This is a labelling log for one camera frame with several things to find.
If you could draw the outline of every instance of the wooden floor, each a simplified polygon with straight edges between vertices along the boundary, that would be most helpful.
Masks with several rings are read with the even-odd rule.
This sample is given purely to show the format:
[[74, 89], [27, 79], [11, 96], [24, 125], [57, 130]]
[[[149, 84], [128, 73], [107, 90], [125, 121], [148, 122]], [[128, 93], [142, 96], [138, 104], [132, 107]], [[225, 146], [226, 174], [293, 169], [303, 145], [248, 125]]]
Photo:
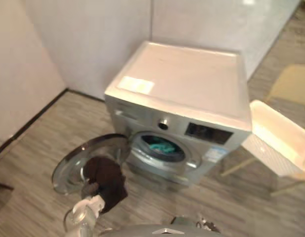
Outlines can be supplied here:
[[[262, 99], [286, 65], [305, 63], [305, 15], [299, 13], [249, 82], [252, 99]], [[274, 106], [305, 125], [305, 108], [279, 101]], [[79, 196], [57, 194], [52, 171], [73, 148], [112, 131], [103, 103], [66, 93], [5, 149], [0, 154], [0, 180], [15, 190], [0, 190], [0, 237], [62, 236], [62, 218]], [[220, 178], [221, 169], [248, 156], [238, 149], [200, 185], [179, 191], [160, 187], [125, 166], [129, 197], [98, 220], [94, 236], [105, 228], [168, 223], [175, 215], [195, 218], [202, 213], [227, 237], [305, 237], [305, 186], [270, 198], [270, 190], [292, 180], [278, 179], [258, 162]]]

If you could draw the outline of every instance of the baseboard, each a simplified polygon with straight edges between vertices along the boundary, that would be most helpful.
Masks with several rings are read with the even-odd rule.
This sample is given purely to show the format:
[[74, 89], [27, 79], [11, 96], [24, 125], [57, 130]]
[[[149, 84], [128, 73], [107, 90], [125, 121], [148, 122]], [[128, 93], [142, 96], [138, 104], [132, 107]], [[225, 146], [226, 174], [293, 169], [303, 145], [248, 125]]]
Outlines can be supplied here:
[[94, 97], [94, 96], [85, 94], [85, 93], [80, 92], [80, 91], [77, 91], [77, 90], [71, 90], [71, 89], [69, 89], [68, 91], [71, 92], [71, 93], [77, 94], [77, 95], [81, 95], [81, 96], [87, 97], [87, 98], [92, 99], [92, 100], [104, 102], [104, 100], [102, 100], [102, 99], [96, 98], [96, 97]]
[[47, 104], [42, 110], [40, 110], [31, 120], [29, 120], [24, 126], [22, 126], [11, 138], [4, 142], [0, 146], [0, 153], [9, 146], [13, 141], [15, 141], [20, 135], [22, 135], [41, 115], [43, 115], [58, 99], [60, 99], [69, 89], [64, 89], [60, 94], [58, 94], [49, 104]]

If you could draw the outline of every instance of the chair leg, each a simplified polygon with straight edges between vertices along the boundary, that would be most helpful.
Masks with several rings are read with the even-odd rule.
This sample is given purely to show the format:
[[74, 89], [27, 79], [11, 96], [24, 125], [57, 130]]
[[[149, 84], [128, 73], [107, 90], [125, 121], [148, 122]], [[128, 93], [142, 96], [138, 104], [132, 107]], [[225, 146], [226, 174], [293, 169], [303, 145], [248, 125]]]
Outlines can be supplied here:
[[256, 158], [250, 158], [250, 159], [244, 160], [243, 162], [235, 165], [234, 167], [231, 167], [231, 168], [225, 170], [224, 172], [220, 173], [220, 175], [222, 177], [225, 177], [225, 176], [237, 171], [238, 169], [246, 167], [247, 165], [251, 164], [254, 161], [257, 161], [257, 159]]
[[271, 195], [271, 197], [276, 197], [281, 194], [288, 193], [288, 192], [294, 190], [296, 187], [304, 185], [304, 184], [305, 184], [305, 181], [295, 182], [295, 183], [287, 185], [279, 190], [271, 192], [270, 195]]
[[0, 188], [8, 189], [8, 190], [14, 190], [14, 188], [13, 188], [12, 186], [3, 184], [3, 183], [1, 183], [1, 182], [0, 182]]

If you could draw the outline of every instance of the yellow seat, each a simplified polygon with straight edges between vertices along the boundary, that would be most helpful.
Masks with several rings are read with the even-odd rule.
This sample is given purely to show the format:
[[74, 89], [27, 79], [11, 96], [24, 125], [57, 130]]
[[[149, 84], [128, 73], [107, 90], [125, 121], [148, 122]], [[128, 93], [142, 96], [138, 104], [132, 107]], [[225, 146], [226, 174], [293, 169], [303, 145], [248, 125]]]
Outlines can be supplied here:
[[305, 65], [293, 64], [285, 68], [264, 101], [272, 97], [305, 105]]

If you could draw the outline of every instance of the chair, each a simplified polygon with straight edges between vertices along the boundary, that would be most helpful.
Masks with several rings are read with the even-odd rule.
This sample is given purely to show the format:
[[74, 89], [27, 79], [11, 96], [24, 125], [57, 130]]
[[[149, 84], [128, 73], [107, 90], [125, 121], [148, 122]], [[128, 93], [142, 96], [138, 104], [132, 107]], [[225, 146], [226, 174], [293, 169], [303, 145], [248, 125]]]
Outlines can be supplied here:
[[[242, 143], [255, 158], [247, 159], [221, 173], [227, 176], [260, 160], [278, 176], [305, 180], [305, 130], [261, 101], [250, 104], [253, 133]], [[292, 190], [305, 181], [271, 193], [276, 196]]]
[[284, 69], [264, 99], [272, 97], [305, 105], [305, 65], [292, 64]]

